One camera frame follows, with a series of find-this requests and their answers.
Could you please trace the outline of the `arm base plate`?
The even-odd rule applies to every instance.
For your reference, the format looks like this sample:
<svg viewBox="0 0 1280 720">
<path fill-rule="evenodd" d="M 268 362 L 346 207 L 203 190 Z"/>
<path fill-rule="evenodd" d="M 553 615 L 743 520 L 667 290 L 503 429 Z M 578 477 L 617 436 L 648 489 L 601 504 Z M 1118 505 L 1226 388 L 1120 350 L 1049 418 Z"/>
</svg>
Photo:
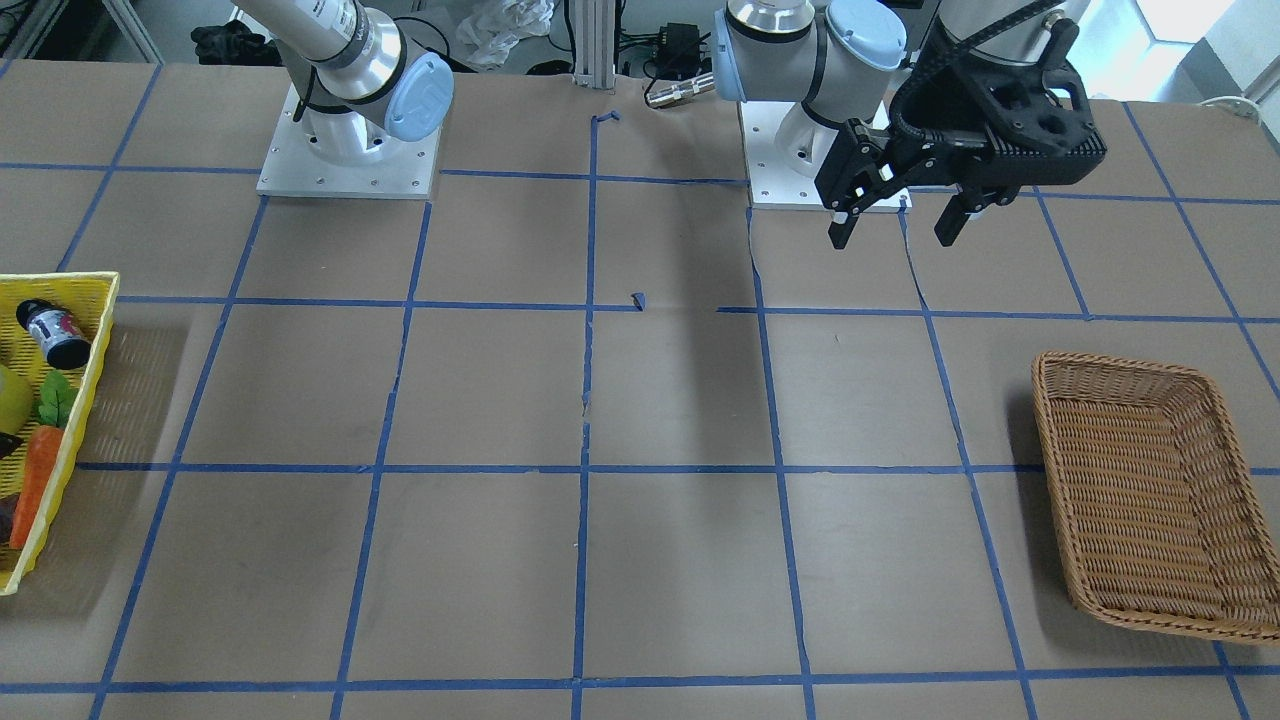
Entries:
<svg viewBox="0 0 1280 720">
<path fill-rule="evenodd" d="M 751 208 L 823 211 L 815 177 L 838 131 L 813 120 L 799 102 L 741 102 Z"/>
<path fill-rule="evenodd" d="M 259 173 L 259 195 L 415 201 L 431 197 L 440 129 L 404 142 L 355 113 L 307 110 L 296 122 L 298 101 L 296 88 L 288 88 Z"/>
</svg>

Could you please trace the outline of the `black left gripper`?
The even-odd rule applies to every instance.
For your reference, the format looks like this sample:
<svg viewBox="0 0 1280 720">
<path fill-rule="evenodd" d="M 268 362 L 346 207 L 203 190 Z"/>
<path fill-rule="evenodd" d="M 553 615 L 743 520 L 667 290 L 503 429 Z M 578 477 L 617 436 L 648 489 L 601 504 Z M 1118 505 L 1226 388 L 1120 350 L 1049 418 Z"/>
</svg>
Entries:
<svg viewBox="0 0 1280 720">
<path fill-rule="evenodd" d="M 934 224 L 952 247 L 969 220 L 1007 206 L 1020 187 L 1074 184 L 1108 149 L 1068 54 L 1075 20 L 1024 20 L 975 46 L 978 23 L 934 20 L 890 123 L 849 120 L 815 177 L 828 238 L 846 249 L 859 220 L 906 211 L 906 190 L 957 186 Z"/>
</svg>

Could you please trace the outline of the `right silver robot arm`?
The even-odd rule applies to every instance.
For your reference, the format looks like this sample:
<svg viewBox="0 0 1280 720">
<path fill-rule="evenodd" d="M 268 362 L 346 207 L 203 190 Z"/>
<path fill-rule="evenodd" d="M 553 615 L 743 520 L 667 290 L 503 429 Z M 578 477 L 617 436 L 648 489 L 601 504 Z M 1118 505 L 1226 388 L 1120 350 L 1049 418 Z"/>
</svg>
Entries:
<svg viewBox="0 0 1280 720">
<path fill-rule="evenodd" d="M 287 67 L 300 67 L 300 100 L 317 94 L 397 141 L 440 129 L 454 73 L 438 53 L 410 42 L 394 19 L 360 1 L 238 1 L 268 29 Z"/>
</svg>

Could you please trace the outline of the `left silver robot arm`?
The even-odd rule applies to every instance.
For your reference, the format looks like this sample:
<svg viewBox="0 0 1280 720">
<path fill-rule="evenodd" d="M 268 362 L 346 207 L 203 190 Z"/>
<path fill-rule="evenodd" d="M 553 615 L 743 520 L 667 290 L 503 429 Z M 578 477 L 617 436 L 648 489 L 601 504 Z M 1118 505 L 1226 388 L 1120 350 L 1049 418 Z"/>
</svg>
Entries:
<svg viewBox="0 0 1280 720">
<path fill-rule="evenodd" d="M 716 14 L 721 97 L 786 102 L 778 143 L 812 179 L 845 249 L 874 204 L 919 186 L 955 192 L 934 224 L 1033 184 L 1075 184 L 1105 159 L 1069 60 L 1084 1 L 728 1 Z"/>
</svg>

